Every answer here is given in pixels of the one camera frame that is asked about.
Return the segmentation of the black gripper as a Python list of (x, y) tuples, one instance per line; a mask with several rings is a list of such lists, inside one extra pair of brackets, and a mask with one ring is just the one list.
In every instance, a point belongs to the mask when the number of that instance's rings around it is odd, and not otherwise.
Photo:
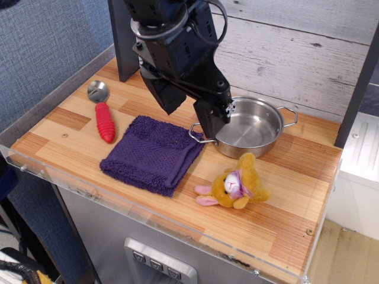
[(170, 115), (186, 96), (199, 99), (194, 108), (207, 138), (230, 122), (230, 85), (214, 62), (223, 39), (211, 17), (179, 17), (167, 22), (132, 21), (134, 51), (142, 58), (140, 74), (160, 107)]

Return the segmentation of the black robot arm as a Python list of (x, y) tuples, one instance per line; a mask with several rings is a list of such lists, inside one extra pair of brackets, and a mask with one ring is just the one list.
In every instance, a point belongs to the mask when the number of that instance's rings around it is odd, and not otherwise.
[(230, 122), (235, 107), (230, 84), (214, 62), (227, 27), (217, 35), (212, 5), (227, 18), (220, 1), (126, 1), (145, 85), (167, 114), (192, 97), (207, 138)]

